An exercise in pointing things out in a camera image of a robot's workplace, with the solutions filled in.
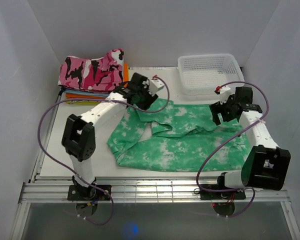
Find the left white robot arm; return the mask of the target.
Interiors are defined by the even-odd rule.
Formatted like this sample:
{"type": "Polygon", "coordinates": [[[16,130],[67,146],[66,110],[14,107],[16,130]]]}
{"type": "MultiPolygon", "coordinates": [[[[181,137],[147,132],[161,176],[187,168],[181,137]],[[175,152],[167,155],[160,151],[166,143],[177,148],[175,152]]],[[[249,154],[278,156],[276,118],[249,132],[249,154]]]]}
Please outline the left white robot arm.
{"type": "Polygon", "coordinates": [[[69,155],[74,174],[74,183],[79,185],[78,193],[90,200],[96,195],[96,181],[92,172],[91,156],[96,149],[96,131],[110,118],[123,111],[127,104],[148,110],[158,98],[157,92],[165,85],[157,78],[134,73],[127,83],[116,87],[104,102],[80,115],[71,114],[65,124],[61,144],[69,155]]]}

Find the green tie-dye trousers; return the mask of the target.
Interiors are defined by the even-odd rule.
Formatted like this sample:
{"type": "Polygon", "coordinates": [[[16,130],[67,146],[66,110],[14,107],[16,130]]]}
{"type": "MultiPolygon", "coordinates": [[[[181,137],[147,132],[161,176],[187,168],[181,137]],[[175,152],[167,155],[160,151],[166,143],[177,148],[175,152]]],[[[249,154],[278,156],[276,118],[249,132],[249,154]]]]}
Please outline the green tie-dye trousers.
{"type": "Polygon", "coordinates": [[[120,167],[197,172],[221,143],[242,129],[236,120],[216,125],[207,104],[158,98],[148,112],[129,107],[107,145],[120,167]]]}

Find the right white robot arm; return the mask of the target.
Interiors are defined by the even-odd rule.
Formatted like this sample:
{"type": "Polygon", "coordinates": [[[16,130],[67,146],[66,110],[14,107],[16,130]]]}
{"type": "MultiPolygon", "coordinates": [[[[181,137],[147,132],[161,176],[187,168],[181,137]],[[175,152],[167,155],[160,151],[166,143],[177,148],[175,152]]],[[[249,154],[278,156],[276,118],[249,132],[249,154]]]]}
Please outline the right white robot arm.
{"type": "Polygon", "coordinates": [[[237,120],[246,129],[244,135],[251,147],[241,171],[222,173],[216,194],[227,199],[234,189],[246,187],[281,190],[291,154],[280,148],[271,137],[262,120],[261,107],[253,103],[252,88],[239,86],[232,91],[228,86],[218,86],[215,93],[219,95],[219,101],[210,105],[213,122],[220,125],[221,122],[237,120]]]}

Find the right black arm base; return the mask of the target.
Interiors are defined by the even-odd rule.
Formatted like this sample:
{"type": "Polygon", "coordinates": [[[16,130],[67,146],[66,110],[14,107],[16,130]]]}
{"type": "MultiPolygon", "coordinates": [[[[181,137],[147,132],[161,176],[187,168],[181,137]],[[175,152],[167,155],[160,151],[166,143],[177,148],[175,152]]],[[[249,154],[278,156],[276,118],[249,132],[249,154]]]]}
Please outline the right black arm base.
{"type": "Polygon", "coordinates": [[[230,191],[230,192],[211,192],[203,191],[200,188],[193,190],[195,195],[199,195],[201,200],[245,200],[246,194],[244,191],[230,191]]]}

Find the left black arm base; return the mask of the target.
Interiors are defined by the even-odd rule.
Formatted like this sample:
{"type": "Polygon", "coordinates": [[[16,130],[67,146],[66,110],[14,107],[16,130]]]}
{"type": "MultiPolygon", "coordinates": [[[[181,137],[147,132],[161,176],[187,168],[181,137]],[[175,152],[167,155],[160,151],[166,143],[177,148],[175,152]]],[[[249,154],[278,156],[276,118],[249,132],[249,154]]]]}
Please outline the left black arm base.
{"type": "Polygon", "coordinates": [[[67,194],[68,201],[109,201],[110,197],[95,188],[70,185],[67,194]]]}

